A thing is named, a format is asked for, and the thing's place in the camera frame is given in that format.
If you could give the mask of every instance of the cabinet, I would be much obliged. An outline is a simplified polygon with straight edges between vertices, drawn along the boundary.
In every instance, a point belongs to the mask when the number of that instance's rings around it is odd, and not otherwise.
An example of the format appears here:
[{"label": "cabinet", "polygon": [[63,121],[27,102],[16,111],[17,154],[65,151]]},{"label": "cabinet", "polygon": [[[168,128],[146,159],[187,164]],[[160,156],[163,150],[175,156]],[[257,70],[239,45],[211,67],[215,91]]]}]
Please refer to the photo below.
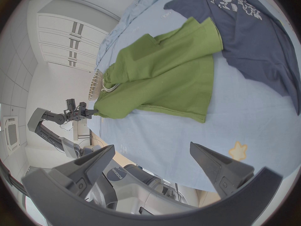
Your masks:
[{"label": "cabinet", "polygon": [[38,38],[47,62],[94,72],[106,31],[57,14],[38,13]]}]

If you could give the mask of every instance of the bodenai logo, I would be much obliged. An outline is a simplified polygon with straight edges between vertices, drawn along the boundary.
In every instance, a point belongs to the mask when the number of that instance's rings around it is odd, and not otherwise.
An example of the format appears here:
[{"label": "bodenai logo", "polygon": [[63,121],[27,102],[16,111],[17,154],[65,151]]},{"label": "bodenai logo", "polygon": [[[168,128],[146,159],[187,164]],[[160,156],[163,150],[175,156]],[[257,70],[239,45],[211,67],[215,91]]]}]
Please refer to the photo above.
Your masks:
[{"label": "bodenai logo", "polygon": [[112,168],[107,173],[107,179],[113,182],[122,180],[126,176],[126,170],[122,167]]}]

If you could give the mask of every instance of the light blue fabric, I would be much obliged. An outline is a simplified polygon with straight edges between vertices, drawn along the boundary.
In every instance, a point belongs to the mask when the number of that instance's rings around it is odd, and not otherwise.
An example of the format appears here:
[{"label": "light blue fabric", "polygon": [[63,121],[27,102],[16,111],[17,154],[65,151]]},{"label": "light blue fabric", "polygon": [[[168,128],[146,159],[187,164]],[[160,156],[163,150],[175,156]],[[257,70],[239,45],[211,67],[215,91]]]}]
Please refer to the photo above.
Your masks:
[{"label": "light blue fabric", "polygon": [[[182,15],[164,10],[171,0],[158,0],[135,18],[113,43],[98,66],[105,71],[120,49],[145,33],[157,36],[179,28]],[[299,67],[301,45],[289,24],[265,0],[259,0],[277,17],[294,44]],[[222,53],[213,55],[214,84],[206,123],[193,119],[134,110],[124,119],[92,116],[89,128],[116,151],[168,181],[201,190],[214,188],[189,154],[190,141],[229,155],[239,141],[247,145],[246,159],[255,173],[267,166],[288,176],[301,164],[301,116],[290,97],[280,96],[263,83],[247,80],[227,64]],[[93,109],[94,102],[88,107]]]},{"label": "light blue fabric", "polygon": [[129,24],[156,1],[158,0],[134,0],[132,4],[127,7],[118,25],[106,36],[106,38],[101,43],[97,55],[96,65],[99,64],[106,51],[114,43],[118,36],[122,34],[122,32],[129,26]]}]

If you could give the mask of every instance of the floor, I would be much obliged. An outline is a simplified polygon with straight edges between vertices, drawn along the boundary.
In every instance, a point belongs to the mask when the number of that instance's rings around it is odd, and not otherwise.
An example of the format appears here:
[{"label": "floor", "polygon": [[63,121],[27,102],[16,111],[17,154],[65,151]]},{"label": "floor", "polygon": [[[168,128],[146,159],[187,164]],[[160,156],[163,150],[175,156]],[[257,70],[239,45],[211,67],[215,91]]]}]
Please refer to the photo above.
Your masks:
[{"label": "floor", "polygon": [[[108,144],[106,142],[104,142],[102,139],[100,139],[97,135],[92,133],[92,145],[100,145],[100,146],[104,147]],[[136,165],[136,163],[127,159],[125,156],[121,155],[119,152],[115,153],[115,156],[113,157],[113,159],[122,167],[126,166],[127,164]],[[213,192],[197,190],[197,195],[198,195],[198,199],[200,202],[199,208],[205,207],[207,205],[210,205],[210,204],[220,200],[219,195],[217,193],[213,193]]]}]

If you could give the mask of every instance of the ceiling air conditioner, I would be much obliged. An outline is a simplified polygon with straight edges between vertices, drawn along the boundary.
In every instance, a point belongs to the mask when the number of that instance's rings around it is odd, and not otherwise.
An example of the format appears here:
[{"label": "ceiling air conditioner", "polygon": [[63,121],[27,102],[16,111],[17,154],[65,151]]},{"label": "ceiling air conditioner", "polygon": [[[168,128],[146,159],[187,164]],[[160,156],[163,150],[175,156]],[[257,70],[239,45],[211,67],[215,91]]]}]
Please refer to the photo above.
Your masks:
[{"label": "ceiling air conditioner", "polygon": [[5,142],[8,154],[11,155],[20,147],[19,123],[17,116],[4,116]]}]

